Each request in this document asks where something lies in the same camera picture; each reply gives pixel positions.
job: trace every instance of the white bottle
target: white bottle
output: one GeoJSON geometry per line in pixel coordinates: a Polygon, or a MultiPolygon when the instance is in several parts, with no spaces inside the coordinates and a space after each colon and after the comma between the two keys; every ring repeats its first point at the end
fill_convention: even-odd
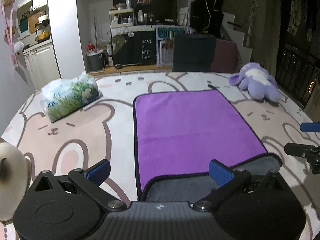
{"type": "Polygon", "coordinates": [[[29,184],[27,159],[0,137],[0,220],[12,219],[29,184]]]}
{"type": "Polygon", "coordinates": [[[138,12],[138,22],[143,22],[143,12],[142,12],[142,10],[139,10],[139,12],[138,12]]]}

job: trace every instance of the maroon chair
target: maroon chair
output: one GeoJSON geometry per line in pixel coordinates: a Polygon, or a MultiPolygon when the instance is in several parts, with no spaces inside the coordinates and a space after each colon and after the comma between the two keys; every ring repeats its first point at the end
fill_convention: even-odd
{"type": "Polygon", "coordinates": [[[214,61],[211,64],[211,72],[233,74],[236,72],[237,63],[237,44],[233,41],[217,39],[214,61]]]}

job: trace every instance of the green sign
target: green sign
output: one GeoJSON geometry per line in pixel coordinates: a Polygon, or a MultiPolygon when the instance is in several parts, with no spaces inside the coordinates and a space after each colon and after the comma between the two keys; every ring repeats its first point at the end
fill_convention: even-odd
{"type": "Polygon", "coordinates": [[[166,27],[159,28],[159,38],[169,39],[170,31],[172,32],[172,37],[174,37],[175,34],[183,33],[184,28],[166,28],[166,27]]]}

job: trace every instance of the gray bucket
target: gray bucket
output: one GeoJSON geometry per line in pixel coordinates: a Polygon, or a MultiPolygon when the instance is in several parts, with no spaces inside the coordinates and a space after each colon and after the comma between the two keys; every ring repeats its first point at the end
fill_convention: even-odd
{"type": "Polygon", "coordinates": [[[102,53],[87,55],[91,71],[98,71],[104,68],[104,55],[102,53]]]}

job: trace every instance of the metal screw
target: metal screw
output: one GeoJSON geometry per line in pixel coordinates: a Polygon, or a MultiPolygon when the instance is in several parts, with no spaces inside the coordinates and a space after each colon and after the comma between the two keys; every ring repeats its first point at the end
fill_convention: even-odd
{"type": "Polygon", "coordinates": [[[196,203],[196,207],[202,210],[206,210],[211,207],[211,202],[207,200],[200,200],[196,203]]]}
{"type": "Polygon", "coordinates": [[[111,200],[108,203],[108,207],[112,208],[112,209],[119,209],[121,207],[124,206],[124,202],[122,202],[121,200],[111,200]]]}

